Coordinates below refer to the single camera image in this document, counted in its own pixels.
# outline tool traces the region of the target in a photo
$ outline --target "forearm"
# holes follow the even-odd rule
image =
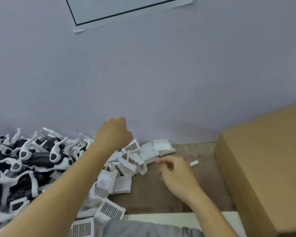
[[[188,204],[193,210],[206,237],[237,236],[217,206],[201,188],[191,194]]]
[[[110,148],[91,145],[71,169],[5,227],[0,237],[65,237],[113,152]]]

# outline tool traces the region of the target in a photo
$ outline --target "gray wall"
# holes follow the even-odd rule
[[[0,0],[0,130],[214,141],[296,103],[296,0],[194,0],[74,34],[64,0]]]

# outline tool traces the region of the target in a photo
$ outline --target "brown cardboard box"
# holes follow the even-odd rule
[[[296,105],[224,131],[215,154],[248,237],[295,237]]]

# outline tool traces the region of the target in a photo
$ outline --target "brown tabletop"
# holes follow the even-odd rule
[[[225,179],[214,156],[216,142],[173,145],[176,153],[188,162],[198,160],[193,167],[203,190],[220,211],[235,211]],[[145,175],[132,177],[130,194],[111,195],[109,199],[126,208],[126,214],[155,214],[191,212],[191,209],[176,198],[157,175],[157,165],[149,164]]]

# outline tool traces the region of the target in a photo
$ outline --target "white paper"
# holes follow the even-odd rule
[[[193,0],[66,0],[74,32],[192,3]]]

